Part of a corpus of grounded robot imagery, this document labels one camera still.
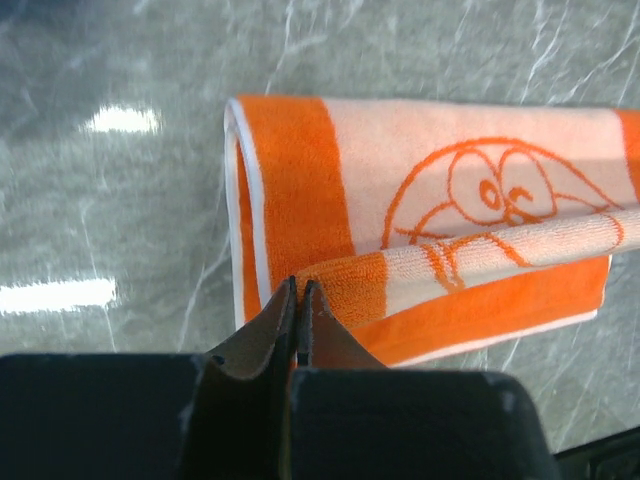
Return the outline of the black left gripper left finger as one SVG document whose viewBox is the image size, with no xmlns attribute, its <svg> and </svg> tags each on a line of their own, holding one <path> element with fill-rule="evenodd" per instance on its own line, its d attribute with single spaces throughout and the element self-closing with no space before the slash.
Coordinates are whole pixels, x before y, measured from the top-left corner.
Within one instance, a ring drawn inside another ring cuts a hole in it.
<svg viewBox="0 0 640 480">
<path fill-rule="evenodd" d="M 274 479 L 296 284 L 207 353 L 1 359 L 5 479 Z"/>
</svg>

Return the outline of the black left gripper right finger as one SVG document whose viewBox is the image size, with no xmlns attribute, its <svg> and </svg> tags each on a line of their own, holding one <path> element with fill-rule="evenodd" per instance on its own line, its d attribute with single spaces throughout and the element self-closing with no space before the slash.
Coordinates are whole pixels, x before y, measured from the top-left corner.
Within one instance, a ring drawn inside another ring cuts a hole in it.
<svg viewBox="0 0 640 480">
<path fill-rule="evenodd" d="M 490 371 L 381 366 L 315 282 L 289 390 L 293 479 L 556 479 L 533 401 Z"/>
</svg>

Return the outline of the orange Doraemon towel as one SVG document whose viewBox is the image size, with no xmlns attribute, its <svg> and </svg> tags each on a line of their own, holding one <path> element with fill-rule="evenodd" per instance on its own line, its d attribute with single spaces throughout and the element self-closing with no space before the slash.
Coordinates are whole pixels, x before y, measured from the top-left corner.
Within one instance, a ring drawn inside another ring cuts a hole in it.
<svg viewBox="0 0 640 480">
<path fill-rule="evenodd" d="M 635 110 L 243 95 L 224 133 L 237 327 L 314 280 L 410 365 L 592 319 L 639 245 Z"/>
</svg>

